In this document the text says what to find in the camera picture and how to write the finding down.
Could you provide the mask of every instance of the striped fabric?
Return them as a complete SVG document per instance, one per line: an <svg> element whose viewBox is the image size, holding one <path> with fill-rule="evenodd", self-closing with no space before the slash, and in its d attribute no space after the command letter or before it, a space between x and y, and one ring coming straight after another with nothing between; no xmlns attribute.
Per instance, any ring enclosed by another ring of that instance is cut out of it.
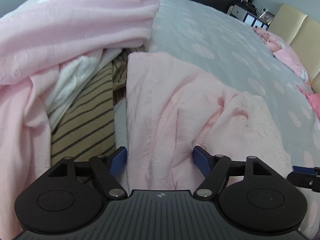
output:
<svg viewBox="0 0 320 240"><path fill-rule="evenodd" d="M125 94L128 55L124 49L83 88L52 134L51 164L66 156L88 161L116 149L113 105Z"/></svg>

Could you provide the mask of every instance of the headboard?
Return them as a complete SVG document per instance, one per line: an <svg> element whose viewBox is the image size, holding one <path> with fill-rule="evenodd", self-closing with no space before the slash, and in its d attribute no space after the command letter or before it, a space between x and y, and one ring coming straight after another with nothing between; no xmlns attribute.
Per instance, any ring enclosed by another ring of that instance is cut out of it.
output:
<svg viewBox="0 0 320 240"><path fill-rule="evenodd" d="M320 23L283 3L268 31L290 44L305 66L313 90L320 93Z"/></svg>

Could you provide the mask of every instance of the pink fabric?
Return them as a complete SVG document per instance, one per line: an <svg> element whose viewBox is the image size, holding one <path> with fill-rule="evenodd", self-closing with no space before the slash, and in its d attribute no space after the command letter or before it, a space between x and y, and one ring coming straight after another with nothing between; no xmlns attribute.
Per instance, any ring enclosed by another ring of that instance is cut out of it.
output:
<svg viewBox="0 0 320 240"><path fill-rule="evenodd" d="M191 157L197 145L237 161L255 155L283 176L291 171L263 99L197 66L166 53L132 53L127 100L130 190L194 191L203 180Z"/></svg>
<svg viewBox="0 0 320 240"><path fill-rule="evenodd" d="M312 110L315 112L318 120L320 121L320 94L307 93L300 86L297 85L300 92L306 97Z"/></svg>
<svg viewBox="0 0 320 240"><path fill-rule="evenodd" d="M21 232L18 194L50 166L43 100L59 65L150 39L158 0L51 0L0 19L0 239Z"/></svg>
<svg viewBox="0 0 320 240"><path fill-rule="evenodd" d="M281 37L262 28L253 28L253 30L260 36L263 43L266 44L272 52L281 50L281 43L284 43L284 40Z"/></svg>
<svg viewBox="0 0 320 240"><path fill-rule="evenodd" d="M288 44L285 43L284 49L275 52L273 56L290 68L298 77L302 78L310 86L308 73L304 65Z"/></svg>

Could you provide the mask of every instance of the logo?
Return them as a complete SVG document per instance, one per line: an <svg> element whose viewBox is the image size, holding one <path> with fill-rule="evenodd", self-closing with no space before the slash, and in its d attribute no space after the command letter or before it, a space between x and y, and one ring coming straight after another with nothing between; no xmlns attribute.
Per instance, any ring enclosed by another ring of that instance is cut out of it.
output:
<svg viewBox="0 0 320 240"><path fill-rule="evenodd" d="M156 196L159 197L159 198L163 198L163 197L166 196L166 194L164 194L164 193L161 192L160 194L157 194Z"/></svg>

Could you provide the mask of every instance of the polka dot bedsheet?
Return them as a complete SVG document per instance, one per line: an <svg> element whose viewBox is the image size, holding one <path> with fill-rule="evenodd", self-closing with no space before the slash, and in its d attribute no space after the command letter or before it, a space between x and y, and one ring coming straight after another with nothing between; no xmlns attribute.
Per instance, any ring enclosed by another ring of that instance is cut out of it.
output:
<svg viewBox="0 0 320 240"><path fill-rule="evenodd" d="M259 36L239 20L189 0L160 0L148 52L167 52L212 73L238 91L260 95L281 132L292 165L320 166L317 119L304 96L311 89L272 56ZM116 144L127 145L126 103L115 107ZM300 231L312 238L319 229L320 193L302 189L308 213Z"/></svg>

